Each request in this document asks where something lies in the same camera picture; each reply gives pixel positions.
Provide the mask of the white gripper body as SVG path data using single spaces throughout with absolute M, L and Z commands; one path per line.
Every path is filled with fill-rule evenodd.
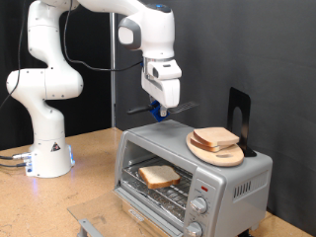
M 141 73 L 142 88 L 163 107 L 175 108 L 180 102 L 180 80 L 182 74 L 171 79 L 157 79 Z

